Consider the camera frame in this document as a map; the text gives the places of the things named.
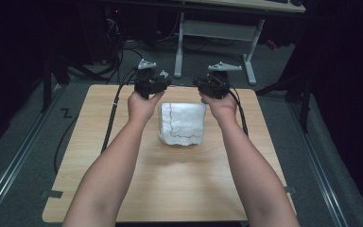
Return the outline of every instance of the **person's left hand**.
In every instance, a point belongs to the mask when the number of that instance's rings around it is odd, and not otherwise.
[[[129,121],[139,122],[145,125],[154,114],[155,107],[163,95],[164,91],[147,100],[133,91],[128,100]]]

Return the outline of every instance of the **desk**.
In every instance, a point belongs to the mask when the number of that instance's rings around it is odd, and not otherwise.
[[[266,0],[183,0],[182,2],[211,4],[246,9],[275,10],[282,12],[305,12],[305,8],[303,6],[295,7],[290,2],[284,4]],[[255,85],[256,79],[251,65],[251,58],[254,53],[255,46],[258,43],[258,39],[261,35],[264,22],[265,19],[261,19],[256,26],[237,26],[195,20],[184,20],[184,13],[182,13],[179,26],[179,45],[178,51],[176,53],[174,76],[176,78],[182,76],[182,42],[184,35],[247,41],[251,42],[251,45],[247,54],[243,55],[243,61],[249,84]]]
[[[43,211],[44,221],[63,221],[82,176],[100,154],[116,91],[117,85],[93,85],[90,88],[52,187],[63,194],[60,199],[48,199]],[[111,140],[128,119],[127,99],[132,91],[132,86],[125,86],[120,93]],[[237,91],[246,111],[253,144],[285,184],[255,92]],[[161,102],[200,103],[200,97],[197,88],[169,87]],[[166,145],[159,140],[158,130],[156,113],[144,130],[137,166],[117,221],[246,220],[220,128],[209,107],[200,145]]]

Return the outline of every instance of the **folded towel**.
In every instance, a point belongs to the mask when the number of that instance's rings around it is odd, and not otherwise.
[[[204,104],[163,103],[159,106],[159,137],[168,145],[200,144],[205,112]]]

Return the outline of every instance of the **light wood surface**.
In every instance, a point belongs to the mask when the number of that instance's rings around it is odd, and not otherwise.
[[[230,7],[249,8],[249,9],[264,9],[281,12],[299,12],[304,13],[305,7],[296,7],[290,2],[277,3],[266,0],[184,0],[185,2],[214,4]]]
[[[127,99],[132,90],[132,86],[125,86],[120,93],[111,141],[128,119]],[[63,194],[60,199],[48,199],[44,221],[63,221],[82,176],[100,154],[116,91],[116,85],[91,86],[52,187]],[[237,91],[250,139],[285,184],[255,92]],[[162,102],[200,103],[200,97],[197,88],[169,87]],[[119,222],[247,219],[233,183],[220,128],[209,107],[200,145],[169,146],[160,141],[158,131],[156,113],[144,130],[137,167],[119,212]]]

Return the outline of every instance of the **person's right hand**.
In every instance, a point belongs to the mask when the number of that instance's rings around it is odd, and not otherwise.
[[[199,95],[208,103],[211,108],[211,113],[217,122],[235,120],[237,103],[232,95],[227,94],[222,99],[211,98],[203,93],[199,93]]]

